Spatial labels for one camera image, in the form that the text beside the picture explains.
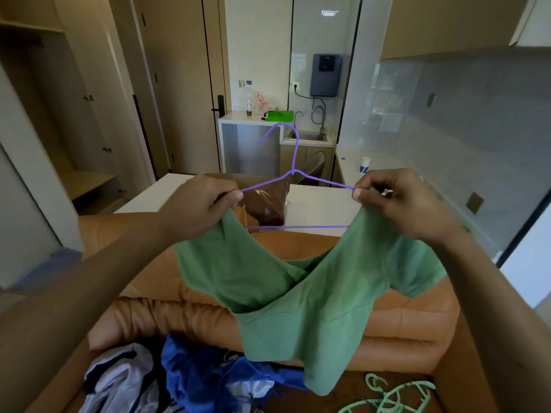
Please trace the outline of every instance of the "green t-shirt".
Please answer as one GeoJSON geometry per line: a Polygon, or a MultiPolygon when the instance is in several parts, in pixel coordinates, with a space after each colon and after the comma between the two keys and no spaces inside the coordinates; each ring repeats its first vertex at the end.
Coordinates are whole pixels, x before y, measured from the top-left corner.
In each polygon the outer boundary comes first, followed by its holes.
{"type": "Polygon", "coordinates": [[[415,297],[445,275],[423,242],[361,208],[330,250],[282,261],[228,211],[197,239],[175,245],[186,284],[237,318],[251,361],[301,360],[304,383],[328,394],[354,355],[375,299],[389,287],[415,297]]]}

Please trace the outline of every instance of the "purple wire hanger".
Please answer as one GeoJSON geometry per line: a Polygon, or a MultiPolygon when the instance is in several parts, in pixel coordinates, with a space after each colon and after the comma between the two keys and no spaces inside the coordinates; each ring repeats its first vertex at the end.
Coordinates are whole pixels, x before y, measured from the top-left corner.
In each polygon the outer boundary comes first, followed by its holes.
{"type": "MultiPolygon", "coordinates": [[[[260,138],[260,140],[257,141],[257,144],[262,142],[266,138],[266,136],[268,136],[270,134],[270,132],[273,129],[275,129],[277,126],[289,126],[291,129],[293,129],[293,131],[295,132],[295,135],[296,135],[295,152],[293,153],[293,163],[291,164],[291,169],[289,171],[287,171],[286,173],[284,173],[281,177],[274,178],[273,180],[266,181],[266,182],[257,184],[257,185],[252,186],[252,187],[244,188],[241,191],[245,192],[245,191],[248,191],[248,190],[252,190],[254,188],[265,186],[266,184],[271,184],[273,182],[283,180],[284,178],[286,178],[287,175],[294,174],[296,172],[298,172],[299,174],[304,175],[306,178],[309,178],[311,180],[321,181],[321,182],[324,182],[324,183],[327,183],[327,184],[333,184],[334,186],[339,186],[339,187],[349,188],[351,190],[355,190],[355,187],[347,186],[345,184],[339,184],[339,183],[329,181],[329,180],[322,180],[321,178],[312,177],[312,176],[310,176],[310,175],[308,175],[308,174],[306,174],[306,173],[304,173],[304,172],[302,172],[302,171],[295,168],[296,153],[299,150],[299,141],[300,141],[300,139],[299,139],[299,132],[296,130],[296,128],[292,124],[283,123],[283,122],[274,124],[266,132],[266,134],[262,138],[260,138]]],[[[327,228],[346,228],[346,227],[348,227],[348,226],[245,226],[245,229],[327,229],[327,228]]]]}

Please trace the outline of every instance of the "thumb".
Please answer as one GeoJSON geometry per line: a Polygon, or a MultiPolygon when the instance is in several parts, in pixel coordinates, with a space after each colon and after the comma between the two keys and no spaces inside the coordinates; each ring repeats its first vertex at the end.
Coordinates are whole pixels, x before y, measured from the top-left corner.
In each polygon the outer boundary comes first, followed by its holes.
{"type": "Polygon", "coordinates": [[[241,200],[243,200],[243,192],[241,190],[230,191],[224,194],[220,200],[210,208],[210,213],[218,221],[222,218],[224,213],[226,213],[227,209],[233,207],[241,200]]]}
{"type": "Polygon", "coordinates": [[[365,188],[356,188],[352,192],[352,198],[364,206],[373,207],[378,210],[382,210],[389,203],[389,199],[384,198],[376,191],[365,188]]]}

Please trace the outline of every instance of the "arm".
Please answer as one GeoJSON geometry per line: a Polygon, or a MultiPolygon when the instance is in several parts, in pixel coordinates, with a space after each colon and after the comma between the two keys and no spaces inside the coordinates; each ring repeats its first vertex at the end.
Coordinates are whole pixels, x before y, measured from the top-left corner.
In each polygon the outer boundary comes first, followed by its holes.
{"type": "Polygon", "coordinates": [[[424,241],[439,257],[499,409],[551,411],[551,330],[471,235],[409,170],[369,171],[356,187],[356,201],[379,209],[399,231],[424,241]],[[392,197],[371,187],[392,189],[392,197]]]}
{"type": "Polygon", "coordinates": [[[3,313],[0,411],[24,411],[124,287],[170,245],[195,238],[218,222],[241,200],[236,188],[230,180],[189,180],[153,222],[132,226],[106,249],[68,269],[64,280],[3,313]]]}

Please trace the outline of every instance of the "hanger hook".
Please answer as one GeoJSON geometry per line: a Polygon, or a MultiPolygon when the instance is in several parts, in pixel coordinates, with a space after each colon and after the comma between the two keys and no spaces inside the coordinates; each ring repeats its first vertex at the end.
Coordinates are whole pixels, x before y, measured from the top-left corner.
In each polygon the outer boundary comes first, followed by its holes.
{"type": "Polygon", "coordinates": [[[284,123],[284,122],[280,122],[280,123],[276,123],[274,124],[272,127],[270,127],[270,129],[266,132],[266,134],[260,138],[260,140],[258,140],[256,142],[256,144],[258,145],[260,142],[262,142],[266,136],[268,136],[270,134],[270,132],[275,129],[277,126],[289,126],[291,129],[293,129],[293,131],[295,132],[295,135],[296,135],[296,145],[295,145],[295,152],[293,153],[293,163],[291,164],[291,173],[294,174],[295,173],[295,161],[296,161],[296,153],[298,152],[299,150],[299,131],[296,130],[296,128],[292,125],[292,124],[289,124],[289,123],[284,123]]]}

